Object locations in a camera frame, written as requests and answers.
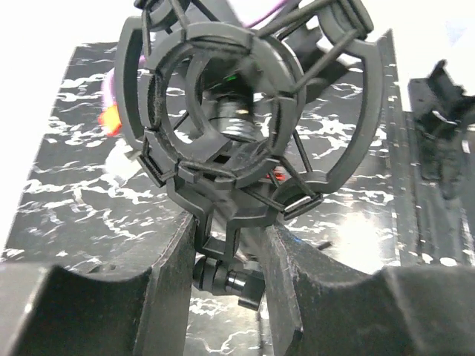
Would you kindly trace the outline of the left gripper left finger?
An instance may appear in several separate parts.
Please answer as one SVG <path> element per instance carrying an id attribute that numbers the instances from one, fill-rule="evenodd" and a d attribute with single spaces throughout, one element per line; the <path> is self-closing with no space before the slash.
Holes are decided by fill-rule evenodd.
<path id="1" fill-rule="evenodd" d="M 98 271 L 1 265 L 3 355 L 181 355 L 196 223 L 182 213 Z"/>

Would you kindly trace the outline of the black tripod shock-mount stand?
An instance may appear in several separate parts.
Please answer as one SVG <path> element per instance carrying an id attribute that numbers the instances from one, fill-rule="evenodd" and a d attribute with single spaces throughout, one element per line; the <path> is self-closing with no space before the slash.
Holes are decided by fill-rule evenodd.
<path id="1" fill-rule="evenodd" d="M 379 126 L 382 62 L 367 40 L 373 22 L 361 1 L 330 1 L 307 22 L 319 27 L 317 46 L 326 52 L 312 72 L 342 53 L 364 65 L 364 95 L 356 129 L 337 163 L 324 175 L 312 169 L 297 127 L 301 113 L 289 93 L 293 80 L 256 30 L 223 21 L 203 1 L 201 22 L 187 16 L 187 1 L 136 1 L 140 16 L 126 19 L 117 45 L 115 94 L 122 132 L 140 152 L 150 179 L 197 220 L 194 267 L 198 289 L 234 294 L 258 309 L 264 281 L 258 273 L 235 271 L 242 228 L 291 220 L 320 205 L 355 172 Z M 213 59 L 250 57 L 272 82 L 270 95 L 254 93 L 256 142 L 236 142 L 213 127 L 208 95 L 197 85 Z"/>

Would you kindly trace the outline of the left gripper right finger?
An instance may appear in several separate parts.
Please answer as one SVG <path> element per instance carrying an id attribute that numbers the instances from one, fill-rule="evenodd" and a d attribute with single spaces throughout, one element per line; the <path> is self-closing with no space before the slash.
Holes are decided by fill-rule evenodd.
<path id="1" fill-rule="evenodd" d="M 282 225 L 262 230 L 277 355 L 472 355 L 474 269 L 350 268 Z"/>

